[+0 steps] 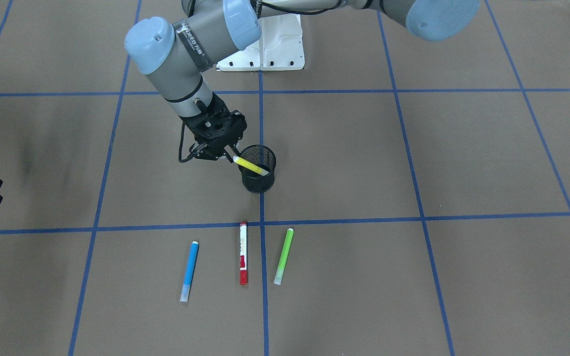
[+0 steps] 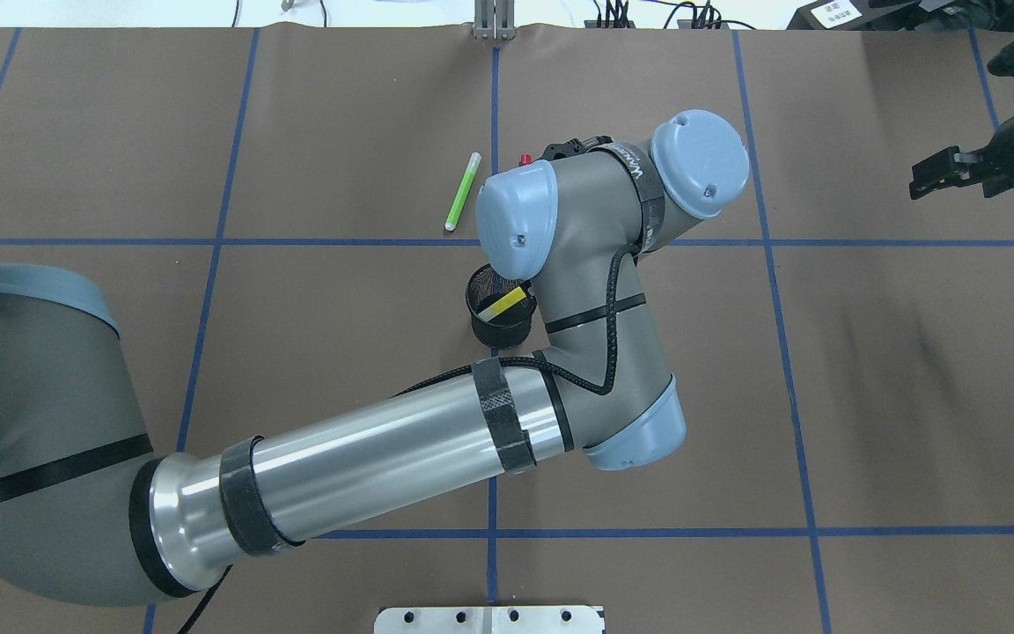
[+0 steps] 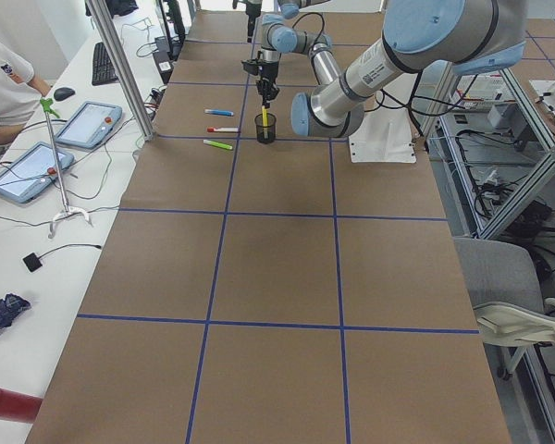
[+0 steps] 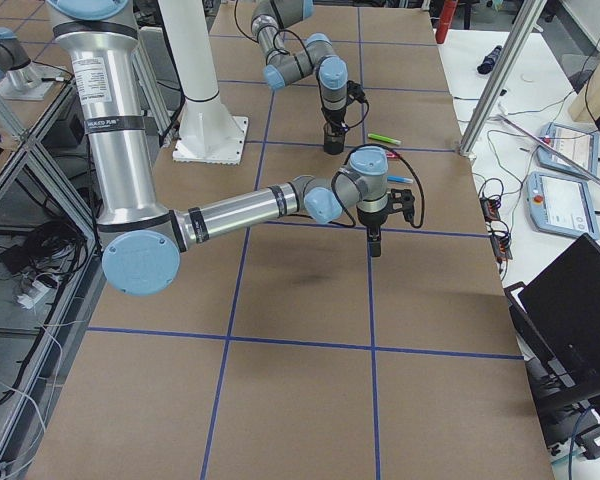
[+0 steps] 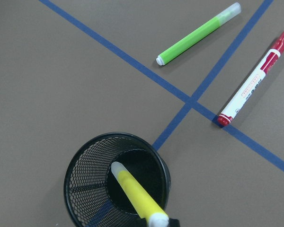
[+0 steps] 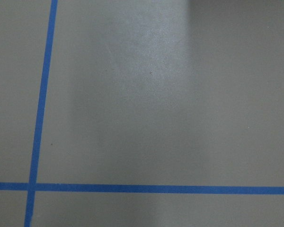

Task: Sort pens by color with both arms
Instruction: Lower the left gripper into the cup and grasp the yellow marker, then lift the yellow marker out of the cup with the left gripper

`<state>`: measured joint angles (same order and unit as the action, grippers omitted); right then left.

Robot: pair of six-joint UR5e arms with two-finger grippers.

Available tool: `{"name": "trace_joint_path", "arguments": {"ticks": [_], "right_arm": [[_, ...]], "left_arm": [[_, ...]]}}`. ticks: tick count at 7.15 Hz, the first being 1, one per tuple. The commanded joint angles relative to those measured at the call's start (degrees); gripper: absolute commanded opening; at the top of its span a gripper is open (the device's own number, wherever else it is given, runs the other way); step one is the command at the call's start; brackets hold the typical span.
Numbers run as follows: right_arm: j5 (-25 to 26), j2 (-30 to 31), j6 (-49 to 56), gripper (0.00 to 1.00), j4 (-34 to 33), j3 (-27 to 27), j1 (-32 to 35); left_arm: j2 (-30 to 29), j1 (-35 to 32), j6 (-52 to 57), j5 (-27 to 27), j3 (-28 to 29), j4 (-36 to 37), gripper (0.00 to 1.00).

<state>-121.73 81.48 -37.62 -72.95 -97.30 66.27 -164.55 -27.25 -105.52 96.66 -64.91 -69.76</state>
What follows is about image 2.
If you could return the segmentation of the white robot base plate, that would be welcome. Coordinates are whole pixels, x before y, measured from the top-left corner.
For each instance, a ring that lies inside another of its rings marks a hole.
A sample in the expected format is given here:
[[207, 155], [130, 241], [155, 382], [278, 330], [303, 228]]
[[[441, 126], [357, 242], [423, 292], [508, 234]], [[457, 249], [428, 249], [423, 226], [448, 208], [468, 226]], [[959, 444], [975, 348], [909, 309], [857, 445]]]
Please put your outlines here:
[[374, 633], [605, 633], [603, 607], [588, 605], [393, 607]]

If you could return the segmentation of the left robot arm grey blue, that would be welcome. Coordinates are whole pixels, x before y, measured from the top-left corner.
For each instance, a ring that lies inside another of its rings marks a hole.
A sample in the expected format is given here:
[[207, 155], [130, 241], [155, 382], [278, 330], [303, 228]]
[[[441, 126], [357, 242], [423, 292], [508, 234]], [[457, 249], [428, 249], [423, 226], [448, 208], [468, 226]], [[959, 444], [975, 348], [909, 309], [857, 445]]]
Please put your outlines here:
[[158, 457], [96, 284], [0, 264], [0, 579], [85, 606], [200, 593], [234, 562], [579, 448], [615, 472], [687, 437], [637, 262], [743, 193], [739, 132], [684, 111], [642, 144], [489, 177], [491, 268], [530, 284], [548, 347], [217, 456]]

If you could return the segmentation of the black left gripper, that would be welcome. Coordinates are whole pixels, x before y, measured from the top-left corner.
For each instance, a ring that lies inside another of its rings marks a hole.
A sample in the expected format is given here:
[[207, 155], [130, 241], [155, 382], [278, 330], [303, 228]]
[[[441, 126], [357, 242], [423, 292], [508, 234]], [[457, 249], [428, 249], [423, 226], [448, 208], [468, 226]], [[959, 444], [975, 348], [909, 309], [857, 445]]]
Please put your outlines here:
[[611, 136], [589, 136], [584, 139], [569, 139], [564, 142], [555, 142], [555, 144], [549, 144], [546, 149], [544, 149], [542, 155], [540, 155], [540, 160], [546, 161], [556, 161], [560, 159], [568, 159], [585, 153], [591, 152], [599, 147], [604, 147], [604, 145], [611, 144], [614, 139]]

